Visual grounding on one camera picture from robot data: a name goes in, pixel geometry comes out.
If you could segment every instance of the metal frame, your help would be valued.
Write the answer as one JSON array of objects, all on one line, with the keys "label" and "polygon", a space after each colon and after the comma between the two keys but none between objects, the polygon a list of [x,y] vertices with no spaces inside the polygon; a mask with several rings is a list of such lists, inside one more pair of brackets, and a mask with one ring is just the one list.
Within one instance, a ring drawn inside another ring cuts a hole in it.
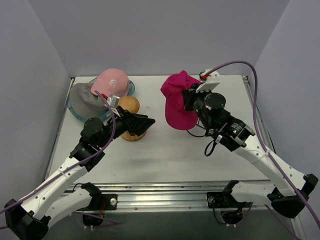
[{"label": "metal frame", "polygon": [[[253,95],[250,89],[248,76],[243,76],[243,83],[246,88],[251,106],[253,105]],[[60,136],[64,116],[66,113],[65,105],[59,131],[56,136],[54,148],[46,172],[49,176],[50,168],[54,158],[55,150]],[[273,151],[273,144],[265,123],[262,121],[260,112],[257,108],[258,127],[264,143]],[[246,183],[270,183],[268,180],[245,181]],[[117,194],[117,209],[108,212],[115,213],[146,213],[146,212],[196,212],[212,211],[208,208],[207,192],[222,191],[228,181],[206,181],[206,182],[169,182],[169,183],[94,183],[104,194]],[[74,184],[68,188],[62,196],[72,192]],[[263,205],[254,205],[252,210],[265,209]],[[295,234],[302,240],[306,239],[299,216],[291,220]]]}]

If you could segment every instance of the screw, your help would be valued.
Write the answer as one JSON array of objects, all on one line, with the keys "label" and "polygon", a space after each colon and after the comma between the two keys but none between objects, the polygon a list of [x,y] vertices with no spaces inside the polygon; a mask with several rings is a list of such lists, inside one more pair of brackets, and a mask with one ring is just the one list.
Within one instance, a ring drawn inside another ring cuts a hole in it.
[{"label": "screw", "polygon": [[111,205],[111,206],[115,206],[116,204],[117,204],[117,199],[111,198],[111,199],[110,199],[110,205]]},{"label": "screw", "polygon": [[215,198],[213,196],[208,197],[208,203],[212,204]]}]

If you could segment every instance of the tabletop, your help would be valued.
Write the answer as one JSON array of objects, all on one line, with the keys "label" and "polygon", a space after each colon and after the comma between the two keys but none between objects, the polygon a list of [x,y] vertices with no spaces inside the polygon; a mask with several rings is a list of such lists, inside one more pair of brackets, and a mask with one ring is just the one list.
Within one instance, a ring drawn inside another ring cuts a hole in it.
[{"label": "tabletop", "polygon": [[[76,83],[86,83],[95,77],[76,77]],[[155,124],[139,141],[128,142],[121,137],[104,151],[105,156],[89,173],[77,182],[103,183],[172,183],[229,180],[266,180],[267,178],[242,157],[217,145],[206,157],[205,147],[212,140],[194,137],[186,131],[171,128],[165,119],[165,97],[160,88],[168,78],[162,76],[130,76],[140,102],[139,114],[155,119]],[[226,98],[225,109],[253,128],[253,109],[240,75],[221,75],[215,92]],[[59,134],[49,174],[68,157],[80,139],[83,123],[67,109]],[[196,135],[204,130],[190,130]]]}]

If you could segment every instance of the pink baseball cap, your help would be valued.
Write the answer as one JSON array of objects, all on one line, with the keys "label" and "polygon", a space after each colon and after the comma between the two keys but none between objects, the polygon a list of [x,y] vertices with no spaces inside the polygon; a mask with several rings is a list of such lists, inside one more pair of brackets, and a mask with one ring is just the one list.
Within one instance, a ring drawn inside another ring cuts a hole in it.
[{"label": "pink baseball cap", "polygon": [[91,93],[97,95],[95,91],[110,96],[111,94],[118,97],[128,95],[129,78],[119,69],[110,68],[101,73],[91,87]]},{"label": "pink baseball cap", "polygon": [[196,126],[198,116],[194,111],[186,111],[182,90],[188,90],[192,84],[201,82],[189,76],[186,71],[176,73],[167,78],[161,87],[166,98],[165,119],[174,129],[189,130]]}]

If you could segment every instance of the hat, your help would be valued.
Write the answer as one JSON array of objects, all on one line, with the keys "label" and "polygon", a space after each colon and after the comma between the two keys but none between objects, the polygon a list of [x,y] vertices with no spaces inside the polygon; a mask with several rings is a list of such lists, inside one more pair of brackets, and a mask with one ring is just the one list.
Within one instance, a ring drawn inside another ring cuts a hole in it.
[{"label": "hat", "polygon": [[174,129],[189,130],[196,126],[198,116],[194,111],[186,111],[182,90],[188,90],[192,84],[200,82],[189,76],[186,71],[176,73],[167,78],[161,87],[166,98],[165,119]]},{"label": "hat", "polygon": [[69,93],[72,109],[86,120],[100,118],[108,110],[103,100],[90,92],[93,85],[94,83],[77,83]]},{"label": "hat", "polygon": [[98,76],[91,88],[91,93],[97,96],[95,91],[107,96],[126,96],[129,91],[129,78],[122,70],[110,68]]}]

